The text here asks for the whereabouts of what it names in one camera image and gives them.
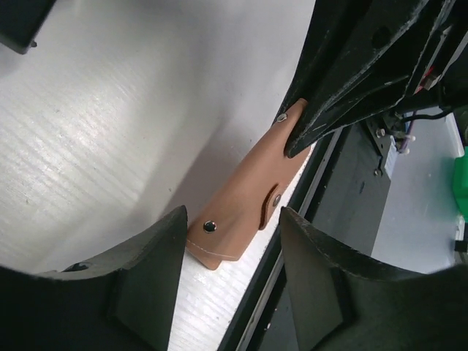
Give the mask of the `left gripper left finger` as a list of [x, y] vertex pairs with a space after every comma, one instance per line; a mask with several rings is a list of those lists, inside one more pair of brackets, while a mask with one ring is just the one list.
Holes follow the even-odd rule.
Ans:
[[187, 237], [184, 206], [71, 265], [1, 268], [3, 350], [166, 350]]

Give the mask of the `brown leather card holder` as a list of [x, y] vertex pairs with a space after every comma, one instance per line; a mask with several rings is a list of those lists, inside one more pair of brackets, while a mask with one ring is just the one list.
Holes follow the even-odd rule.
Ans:
[[206, 268], [239, 260], [278, 208], [310, 152], [306, 148], [292, 158], [284, 153], [306, 105], [299, 99], [277, 117], [190, 224], [186, 247]]

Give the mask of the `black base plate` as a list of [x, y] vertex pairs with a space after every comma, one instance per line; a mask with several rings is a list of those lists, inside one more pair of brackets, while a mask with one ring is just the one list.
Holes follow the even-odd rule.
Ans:
[[325, 137], [262, 255], [221, 350], [319, 350], [354, 320], [330, 254], [371, 254], [390, 189], [390, 132], [369, 119]]

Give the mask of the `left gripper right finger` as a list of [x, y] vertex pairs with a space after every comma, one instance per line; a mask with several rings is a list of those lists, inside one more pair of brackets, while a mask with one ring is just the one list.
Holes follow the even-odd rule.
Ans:
[[467, 266], [429, 274], [354, 250], [291, 208], [280, 234], [301, 350], [465, 350]]

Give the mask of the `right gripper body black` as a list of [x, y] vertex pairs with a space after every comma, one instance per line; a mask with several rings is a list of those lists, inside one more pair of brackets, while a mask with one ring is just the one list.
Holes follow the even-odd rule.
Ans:
[[393, 45], [427, 49], [429, 62], [415, 95], [391, 110], [467, 105], [466, 1], [371, 1], [328, 74], [328, 93], [353, 82]]

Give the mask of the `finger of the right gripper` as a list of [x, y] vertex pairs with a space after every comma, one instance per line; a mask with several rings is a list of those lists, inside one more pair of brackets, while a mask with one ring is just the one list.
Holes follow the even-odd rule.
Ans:
[[283, 100], [284, 110], [300, 98], [312, 99], [351, 33], [368, 11], [368, 1], [315, 2], [298, 66]]
[[331, 94], [313, 93], [284, 147], [293, 158], [341, 127], [385, 113], [415, 95], [428, 66], [428, 50], [393, 45], [369, 67]]

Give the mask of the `black card dispenser box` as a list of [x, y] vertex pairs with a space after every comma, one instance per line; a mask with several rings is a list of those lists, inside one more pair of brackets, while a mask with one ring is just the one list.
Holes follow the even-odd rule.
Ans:
[[1, 44], [24, 55], [37, 46], [35, 38], [56, 0], [1, 0]]

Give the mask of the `green bin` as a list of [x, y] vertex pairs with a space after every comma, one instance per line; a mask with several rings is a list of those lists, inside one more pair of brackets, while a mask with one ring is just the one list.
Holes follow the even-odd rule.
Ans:
[[455, 159], [453, 168], [453, 195], [460, 214], [467, 222], [468, 217], [468, 158], [467, 147], [464, 148], [464, 155]]

